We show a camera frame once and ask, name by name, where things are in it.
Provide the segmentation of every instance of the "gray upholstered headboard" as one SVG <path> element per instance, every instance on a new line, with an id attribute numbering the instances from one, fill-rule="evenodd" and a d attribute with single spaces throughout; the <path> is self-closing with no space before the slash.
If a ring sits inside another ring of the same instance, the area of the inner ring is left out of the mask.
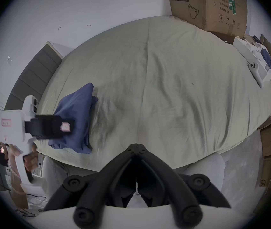
<path id="1" fill-rule="evenodd" d="M 34 95 L 40 101 L 61 61 L 62 56 L 47 43 L 19 76 L 8 97 L 5 110 L 22 109 L 23 101 L 28 95 Z"/>

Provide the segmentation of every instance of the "black robotic claw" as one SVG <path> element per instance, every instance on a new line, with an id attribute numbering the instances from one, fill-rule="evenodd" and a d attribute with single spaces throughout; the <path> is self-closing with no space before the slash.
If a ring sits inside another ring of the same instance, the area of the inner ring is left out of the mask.
<path id="1" fill-rule="evenodd" d="M 136 191 L 148 207 L 171 204 L 176 225 L 200 223 L 199 204 L 230 208 L 221 192 L 202 174 L 177 174 L 142 144 L 131 144 L 99 173 L 70 176 L 55 192 L 44 211 L 76 206 L 74 222 L 80 228 L 99 225 L 104 205 L 126 207 Z"/>

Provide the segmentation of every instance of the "white wall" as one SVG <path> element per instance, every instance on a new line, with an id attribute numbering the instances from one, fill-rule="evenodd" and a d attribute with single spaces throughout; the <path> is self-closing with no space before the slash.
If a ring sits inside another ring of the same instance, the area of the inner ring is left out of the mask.
<path id="1" fill-rule="evenodd" d="M 257 0 L 247 0 L 247 33 L 260 39 L 263 34 L 271 43 L 271 18 Z"/>
<path id="2" fill-rule="evenodd" d="M 258 38 L 264 34 L 271 43 L 270 18 L 256 0 L 247 1 L 248 33 Z M 114 26 L 169 14 L 169 0 L 14 0 L 0 18 L 0 109 L 47 41 L 65 56 Z"/>

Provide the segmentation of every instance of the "person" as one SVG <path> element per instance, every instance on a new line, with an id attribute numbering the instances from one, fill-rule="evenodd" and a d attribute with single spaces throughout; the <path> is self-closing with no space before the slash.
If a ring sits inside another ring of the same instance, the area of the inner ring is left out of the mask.
<path id="1" fill-rule="evenodd" d="M 8 151 L 7 151 L 7 148 L 6 148 L 6 145 L 4 143 L 0 143 L 1 145 L 1 148 L 3 148 L 4 150 L 4 153 L 0 153 L 0 164 L 3 165 L 3 166 L 6 166 L 8 167 Z"/>

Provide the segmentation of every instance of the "pink label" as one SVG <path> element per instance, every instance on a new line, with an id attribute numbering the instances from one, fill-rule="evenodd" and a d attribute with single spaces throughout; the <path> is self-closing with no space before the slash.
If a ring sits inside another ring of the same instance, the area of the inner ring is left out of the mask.
<path id="1" fill-rule="evenodd" d="M 70 124 L 67 122 L 62 122 L 60 129 L 63 132 L 70 132 L 71 131 Z"/>
<path id="2" fill-rule="evenodd" d="M 11 119 L 2 119 L 2 126 L 11 127 Z"/>

